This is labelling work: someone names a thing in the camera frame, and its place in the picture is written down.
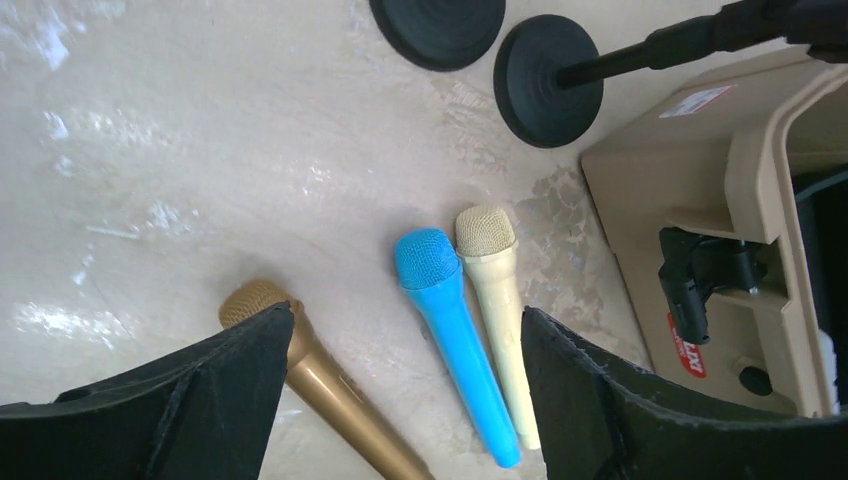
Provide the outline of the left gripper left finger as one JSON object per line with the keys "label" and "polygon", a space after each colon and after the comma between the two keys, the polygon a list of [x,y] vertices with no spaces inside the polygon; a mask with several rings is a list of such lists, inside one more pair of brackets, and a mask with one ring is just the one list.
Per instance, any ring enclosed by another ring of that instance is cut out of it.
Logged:
{"label": "left gripper left finger", "polygon": [[203,341],[47,404],[1,409],[5,479],[255,479],[294,317],[274,304]]}

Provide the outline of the blue microphone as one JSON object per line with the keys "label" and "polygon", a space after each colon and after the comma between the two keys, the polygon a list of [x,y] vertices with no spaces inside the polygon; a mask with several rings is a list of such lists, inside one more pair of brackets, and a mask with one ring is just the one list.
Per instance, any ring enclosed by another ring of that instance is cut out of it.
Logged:
{"label": "blue microphone", "polygon": [[463,268],[447,234],[422,228],[394,248],[400,287],[427,323],[470,419],[495,463],[510,469],[521,449],[499,385],[472,320]]}

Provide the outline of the brown gold microphone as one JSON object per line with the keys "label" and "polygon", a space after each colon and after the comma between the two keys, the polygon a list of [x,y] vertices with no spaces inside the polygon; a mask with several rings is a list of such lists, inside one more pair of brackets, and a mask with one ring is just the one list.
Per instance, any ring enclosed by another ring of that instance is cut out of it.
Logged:
{"label": "brown gold microphone", "polygon": [[431,479],[426,463],[324,348],[303,303],[267,279],[251,280],[219,308],[228,329],[272,306],[294,317],[287,385],[385,479]]}

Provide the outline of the cream beige microphone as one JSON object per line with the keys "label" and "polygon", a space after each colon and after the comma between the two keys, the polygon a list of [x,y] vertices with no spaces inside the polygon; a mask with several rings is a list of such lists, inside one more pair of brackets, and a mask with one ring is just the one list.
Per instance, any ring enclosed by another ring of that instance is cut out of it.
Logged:
{"label": "cream beige microphone", "polygon": [[519,242],[504,209],[476,205],[455,220],[457,252],[476,292],[507,407],[520,443],[541,448],[521,346]]}

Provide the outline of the black stand with brown mic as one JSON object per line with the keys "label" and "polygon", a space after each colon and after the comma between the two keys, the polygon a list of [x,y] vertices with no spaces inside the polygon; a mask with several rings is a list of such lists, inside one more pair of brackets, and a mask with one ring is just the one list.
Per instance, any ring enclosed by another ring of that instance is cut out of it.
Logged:
{"label": "black stand with brown mic", "polygon": [[375,22],[393,49],[430,71],[461,70],[494,44],[504,0],[371,0]]}

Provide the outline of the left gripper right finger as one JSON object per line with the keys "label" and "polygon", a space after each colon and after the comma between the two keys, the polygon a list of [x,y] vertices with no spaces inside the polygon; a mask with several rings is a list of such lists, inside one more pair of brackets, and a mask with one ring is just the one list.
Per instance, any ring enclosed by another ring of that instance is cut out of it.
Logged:
{"label": "left gripper right finger", "polygon": [[551,479],[843,479],[847,419],[795,417],[665,380],[526,307],[522,349]]}

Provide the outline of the black stand with blue mic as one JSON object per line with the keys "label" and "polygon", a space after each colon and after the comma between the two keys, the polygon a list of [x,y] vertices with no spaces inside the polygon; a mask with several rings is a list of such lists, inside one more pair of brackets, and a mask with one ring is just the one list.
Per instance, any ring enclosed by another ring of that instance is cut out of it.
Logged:
{"label": "black stand with blue mic", "polygon": [[813,59],[846,63],[846,2],[738,1],[604,55],[572,19],[537,15],[512,28],[499,47],[495,100],[520,140],[538,148],[561,147],[594,123],[606,79],[641,69],[665,70],[778,38],[807,46]]}

